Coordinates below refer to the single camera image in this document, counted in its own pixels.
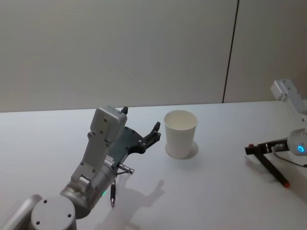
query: paper cup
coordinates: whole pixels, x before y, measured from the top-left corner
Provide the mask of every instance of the paper cup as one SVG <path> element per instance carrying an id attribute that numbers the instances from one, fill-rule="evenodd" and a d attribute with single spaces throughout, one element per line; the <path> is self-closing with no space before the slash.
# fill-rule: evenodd
<path id="1" fill-rule="evenodd" d="M 182 159 L 190 154 L 197 123 L 197 117 L 185 110 L 174 110 L 165 115 L 165 149 L 171 157 Z"/>

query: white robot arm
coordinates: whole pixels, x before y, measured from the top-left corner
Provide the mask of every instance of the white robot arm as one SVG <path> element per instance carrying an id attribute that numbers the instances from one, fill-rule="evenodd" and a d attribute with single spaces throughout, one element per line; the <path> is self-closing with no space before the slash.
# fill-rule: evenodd
<path id="1" fill-rule="evenodd" d="M 307 107 L 290 79 L 276 80 L 271 86 L 271 91 L 277 100 L 290 104 L 298 113 L 298 119 L 304 128 L 294 130 L 288 137 L 289 150 L 298 156 L 307 155 Z"/>
<path id="2" fill-rule="evenodd" d="M 76 230 L 118 174 L 134 170 L 123 165 L 131 153 L 145 153 L 160 140 L 157 122 L 150 134 L 140 136 L 125 127 L 128 108 L 96 109 L 82 161 L 59 196 L 28 198 L 0 227 L 1 230 Z"/>

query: cup rim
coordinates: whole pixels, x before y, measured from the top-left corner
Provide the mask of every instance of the cup rim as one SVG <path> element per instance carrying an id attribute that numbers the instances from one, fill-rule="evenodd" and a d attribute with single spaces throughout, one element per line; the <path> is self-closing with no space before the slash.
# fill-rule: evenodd
<path id="1" fill-rule="evenodd" d="M 185 128 L 185 129 L 180 129 L 180 128 L 173 128 L 171 126 L 169 126 L 166 121 L 165 121 L 165 118 L 170 114 L 170 113 L 173 113 L 173 112 L 186 112 L 186 113 L 189 113 L 190 115 L 192 115 L 195 119 L 196 119 L 196 122 L 193 126 L 189 127 L 189 128 Z M 191 113 L 190 111 L 187 111 L 187 110 L 183 110 L 183 109 L 177 109 L 177 110 L 172 110 L 170 112 L 168 112 L 165 116 L 164 116 L 164 125 L 170 129 L 173 129 L 173 130 L 177 130 L 177 131 L 187 131 L 187 130 L 190 130 L 190 129 L 193 129 L 194 127 L 196 127 L 198 124 L 198 118 L 193 114 Z"/>

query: blue led light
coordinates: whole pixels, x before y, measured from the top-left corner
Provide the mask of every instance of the blue led light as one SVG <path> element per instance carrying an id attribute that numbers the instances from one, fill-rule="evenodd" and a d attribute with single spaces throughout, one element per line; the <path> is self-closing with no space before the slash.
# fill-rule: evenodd
<path id="1" fill-rule="evenodd" d="M 104 196 L 106 194 L 106 190 L 101 194 L 100 197 Z"/>
<path id="2" fill-rule="evenodd" d="M 297 147 L 297 150 L 300 151 L 300 152 L 304 152 L 304 151 L 305 151 L 305 149 L 304 149 L 303 146 L 298 146 L 298 147 Z"/>

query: white table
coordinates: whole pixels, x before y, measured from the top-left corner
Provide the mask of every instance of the white table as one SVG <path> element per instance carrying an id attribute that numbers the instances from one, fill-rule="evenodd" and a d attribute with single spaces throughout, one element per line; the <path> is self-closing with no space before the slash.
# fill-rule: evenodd
<path id="1" fill-rule="evenodd" d="M 175 160 L 160 142 L 125 161 L 116 207 L 108 194 L 81 230 L 302 230 L 307 225 L 307 170 L 274 159 L 290 181 L 283 188 L 244 147 L 286 137 L 301 124 L 282 102 L 130 108 L 127 126 L 146 135 L 164 115 L 186 109 L 199 118 L 199 153 Z M 94 110 L 0 114 L 0 223 L 32 194 L 58 195 L 80 162 Z M 304 157 L 293 160 L 307 163 Z"/>

